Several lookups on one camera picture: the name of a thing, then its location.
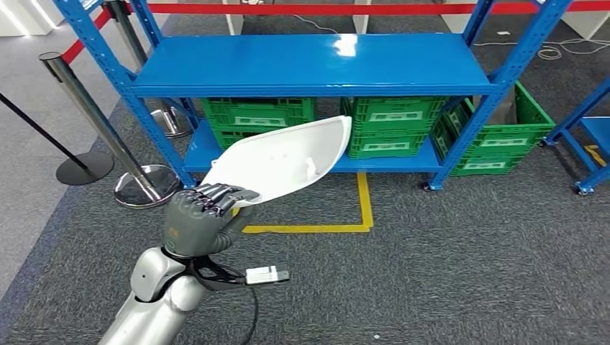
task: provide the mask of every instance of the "silver stanchion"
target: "silver stanchion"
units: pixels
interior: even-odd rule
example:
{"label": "silver stanchion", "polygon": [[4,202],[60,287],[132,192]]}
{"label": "silver stanchion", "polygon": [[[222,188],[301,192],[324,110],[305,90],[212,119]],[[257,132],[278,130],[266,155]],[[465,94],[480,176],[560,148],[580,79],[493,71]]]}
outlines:
{"label": "silver stanchion", "polygon": [[[129,48],[129,52],[137,63],[137,67],[141,69],[148,60],[148,56],[135,34],[132,23],[129,21],[127,4],[122,0],[106,0],[104,6],[110,11],[127,48]],[[150,115],[161,126],[166,137],[179,138],[193,133],[193,129],[187,121],[178,121],[180,113],[176,108],[167,105],[163,99],[155,98],[153,101],[159,105],[159,109],[151,111]]]}
{"label": "silver stanchion", "polygon": [[181,187],[176,173],[164,165],[141,167],[138,164],[60,53],[46,52],[38,58],[83,112],[114,156],[125,166],[127,172],[114,186],[114,198],[130,208],[150,208],[169,201]]}

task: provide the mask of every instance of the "robotic arm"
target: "robotic arm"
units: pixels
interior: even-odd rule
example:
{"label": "robotic arm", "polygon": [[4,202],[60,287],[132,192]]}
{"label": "robotic arm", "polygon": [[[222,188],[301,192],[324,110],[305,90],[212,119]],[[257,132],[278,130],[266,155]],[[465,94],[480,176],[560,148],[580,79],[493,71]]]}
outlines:
{"label": "robotic arm", "polygon": [[[169,345],[182,329],[188,312],[207,290],[228,290],[288,280],[275,266],[234,275],[209,255],[229,248],[252,220],[254,206],[231,218],[236,202],[258,193],[232,185],[202,185],[176,194],[168,206],[163,247],[150,248],[138,259],[131,276],[132,292],[99,344]],[[204,277],[207,268],[214,276]]]}

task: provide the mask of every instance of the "blue metal shelf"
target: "blue metal shelf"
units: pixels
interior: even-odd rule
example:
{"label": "blue metal shelf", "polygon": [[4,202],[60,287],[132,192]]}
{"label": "blue metal shelf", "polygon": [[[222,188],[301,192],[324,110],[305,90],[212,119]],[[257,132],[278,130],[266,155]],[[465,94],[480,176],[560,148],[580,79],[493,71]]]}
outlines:
{"label": "blue metal shelf", "polygon": [[543,140],[546,145],[555,145],[560,137],[572,147],[574,152],[583,161],[591,174],[584,180],[576,183],[576,189],[580,194],[593,193],[593,189],[600,182],[610,179],[610,164],[605,164],[596,158],[594,162],[589,154],[581,147],[581,144],[570,133],[570,130],[579,125],[586,134],[597,144],[601,154],[606,159],[610,157],[610,117],[586,117],[589,112],[599,104],[606,95],[610,93],[610,77],[606,78],[598,88],[585,101],[578,106],[574,112],[563,119],[560,124],[547,135]]}
{"label": "blue metal shelf", "polygon": [[597,144],[599,150],[608,157],[610,155],[610,116],[583,117],[580,125]]}
{"label": "blue metal shelf", "polygon": [[127,71],[79,0],[53,0],[100,68],[187,187],[190,172],[218,156],[209,130],[195,133],[183,159],[148,114],[144,97],[332,97],[485,95],[461,135],[438,162],[429,140],[411,158],[347,160],[333,171],[433,173],[440,190],[470,143],[519,79],[570,0],[545,0],[506,61],[486,76],[470,47],[494,0],[479,0],[463,34],[277,34],[164,37],[146,0],[131,0],[154,47],[138,75]]}
{"label": "blue metal shelf", "polygon": [[[190,173],[205,173],[210,170],[211,161],[220,157],[221,153],[222,151],[212,136],[208,122],[201,120],[199,127],[193,134],[191,144],[188,146],[183,169]],[[441,168],[432,147],[432,141],[428,138],[417,156],[351,160],[347,155],[343,155],[332,168],[331,173],[357,173],[360,171],[370,173],[430,173]]]}
{"label": "blue metal shelf", "polygon": [[267,34],[167,37],[132,89],[141,97],[322,97],[497,87],[459,34]]}

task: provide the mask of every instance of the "gray carpet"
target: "gray carpet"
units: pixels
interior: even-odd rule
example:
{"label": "gray carpet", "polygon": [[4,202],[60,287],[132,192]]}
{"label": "gray carpet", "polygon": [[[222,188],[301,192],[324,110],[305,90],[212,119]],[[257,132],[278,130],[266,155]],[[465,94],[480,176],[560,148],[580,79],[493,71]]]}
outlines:
{"label": "gray carpet", "polygon": [[[316,19],[353,32],[349,18]],[[222,33],[214,20],[174,17],[166,29]],[[500,40],[497,31],[516,37],[525,22],[494,17],[481,41]],[[370,30],[446,28],[435,17],[379,17]],[[279,17],[249,18],[245,32],[317,30]],[[601,30],[602,37],[609,33]],[[553,33],[554,40],[574,37],[563,24]],[[476,52],[493,68],[508,50]],[[559,120],[607,75],[609,62],[610,50],[535,60],[522,81]],[[335,106],[336,100],[324,100],[319,113],[332,115]],[[113,121],[141,162],[162,162],[123,104]],[[438,193],[418,189],[423,175],[372,174],[370,233],[249,235],[217,257],[240,269],[284,264],[292,272],[292,281],[259,290],[251,344],[607,344],[610,188],[586,198],[572,194],[574,175],[584,173],[579,166],[564,147],[537,148],[510,175],[453,178]],[[16,319],[7,344],[93,344],[111,323],[138,255],[159,245],[163,220],[161,208],[118,207],[110,190],[120,171],[72,189],[63,201],[65,221],[51,224],[32,253],[30,261],[43,268],[26,264],[30,271],[7,293],[18,298],[2,301]],[[255,223],[354,224],[359,218],[355,177],[344,174],[264,205]],[[210,293],[176,344],[238,344],[252,312],[246,290]]]}

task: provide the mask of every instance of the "robot finger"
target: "robot finger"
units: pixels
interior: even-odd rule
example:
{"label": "robot finger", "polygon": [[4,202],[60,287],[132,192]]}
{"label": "robot finger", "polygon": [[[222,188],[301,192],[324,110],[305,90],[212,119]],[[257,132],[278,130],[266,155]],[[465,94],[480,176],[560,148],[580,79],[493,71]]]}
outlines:
{"label": "robot finger", "polygon": [[203,195],[207,196],[208,194],[213,193],[215,190],[217,190],[218,188],[220,188],[222,186],[223,185],[221,183],[215,183],[213,185],[206,183],[204,185],[199,185],[199,186],[195,187],[194,190],[197,193],[202,193]]}
{"label": "robot finger", "polygon": [[210,199],[209,200],[210,206],[213,206],[213,204],[220,201],[226,194],[231,193],[233,190],[234,190],[234,188],[231,187],[230,185],[222,185],[220,188],[215,190],[213,193],[208,194],[207,197]]}
{"label": "robot finger", "polygon": [[228,212],[236,204],[236,202],[241,200],[252,200],[257,198],[259,195],[260,194],[249,189],[229,193],[226,194],[218,203],[216,203],[216,205],[213,206],[213,209],[222,215]]}

